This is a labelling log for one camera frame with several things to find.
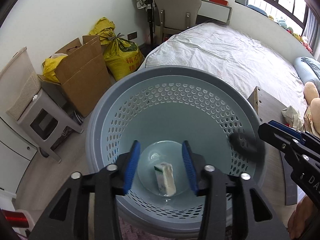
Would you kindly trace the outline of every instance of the yellow sack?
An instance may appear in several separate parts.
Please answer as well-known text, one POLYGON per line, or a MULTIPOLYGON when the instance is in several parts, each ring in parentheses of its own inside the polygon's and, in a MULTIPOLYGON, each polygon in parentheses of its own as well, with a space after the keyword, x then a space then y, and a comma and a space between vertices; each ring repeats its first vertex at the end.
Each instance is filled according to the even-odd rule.
POLYGON ((94 26, 93 30, 89 32, 89 35, 99 35, 101 45, 110 44, 111 40, 108 40, 109 37, 115 37, 116 26, 113 22, 109 21, 107 18, 103 17, 94 26))
POLYGON ((46 58, 44 62, 44 69, 43 69, 43 75, 53 81, 60 83, 56 73, 54 72, 57 66, 60 64, 60 62, 66 57, 67 55, 59 56, 56 58, 46 58))
POLYGON ((103 53, 107 67, 112 72, 116 81, 136 71, 144 60, 136 43, 127 41, 118 36, 112 41, 103 53))

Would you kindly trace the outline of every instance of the red metallic cylinder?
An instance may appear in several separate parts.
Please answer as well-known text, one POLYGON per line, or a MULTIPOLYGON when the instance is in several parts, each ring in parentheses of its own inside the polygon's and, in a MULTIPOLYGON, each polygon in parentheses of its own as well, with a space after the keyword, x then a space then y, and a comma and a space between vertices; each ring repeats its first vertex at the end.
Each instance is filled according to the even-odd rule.
POLYGON ((1 212, 13 228, 29 228, 28 220, 23 213, 7 210, 1 212))

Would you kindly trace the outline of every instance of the laundry basket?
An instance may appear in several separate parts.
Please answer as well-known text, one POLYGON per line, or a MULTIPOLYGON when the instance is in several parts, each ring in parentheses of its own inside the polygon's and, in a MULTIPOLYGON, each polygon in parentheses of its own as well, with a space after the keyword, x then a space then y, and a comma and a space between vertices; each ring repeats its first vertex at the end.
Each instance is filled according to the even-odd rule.
MULTIPOLYGON (((249 173, 261 186, 265 173, 265 144, 257 134, 259 120, 247 100, 209 73, 188 67, 160 66, 137 71, 112 86, 92 113, 86 138, 90 172, 114 163, 134 140, 141 156, 132 188, 117 197, 119 215, 132 225, 165 237, 195 237, 204 197, 189 188, 181 144, 226 174, 249 173), (259 158, 252 162, 231 147, 228 136, 244 132, 258 141, 259 158), (177 193, 159 193, 154 165, 171 163, 177 193)), ((226 195, 231 223, 231 195, 226 195)))

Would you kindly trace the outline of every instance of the stool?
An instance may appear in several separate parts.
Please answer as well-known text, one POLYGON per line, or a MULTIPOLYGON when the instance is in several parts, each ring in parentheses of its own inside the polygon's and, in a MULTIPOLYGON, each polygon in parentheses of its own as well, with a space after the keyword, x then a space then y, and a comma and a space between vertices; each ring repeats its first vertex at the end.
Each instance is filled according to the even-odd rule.
POLYGON ((17 120, 17 124, 33 139, 38 146, 43 149, 48 155, 54 158, 58 163, 61 162, 61 158, 51 150, 51 146, 61 136, 66 126, 75 130, 78 133, 82 133, 84 130, 80 125, 73 121, 67 113, 57 106, 51 98, 42 89, 34 96, 33 100, 24 110, 20 118, 17 120), (46 111, 57 122, 54 130, 48 135, 41 134, 41 128, 36 123, 37 118, 41 116, 42 112, 46 111))

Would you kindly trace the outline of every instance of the bed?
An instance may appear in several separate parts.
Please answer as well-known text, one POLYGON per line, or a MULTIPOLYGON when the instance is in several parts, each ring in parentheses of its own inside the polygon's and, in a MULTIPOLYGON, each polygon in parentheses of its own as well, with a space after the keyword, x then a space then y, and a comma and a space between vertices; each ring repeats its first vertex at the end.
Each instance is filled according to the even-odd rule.
POLYGON ((303 83, 292 64, 269 47, 229 26, 197 25, 172 36, 146 57, 141 68, 182 65, 207 71, 248 98, 256 86, 301 116, 307 109, 303 83))

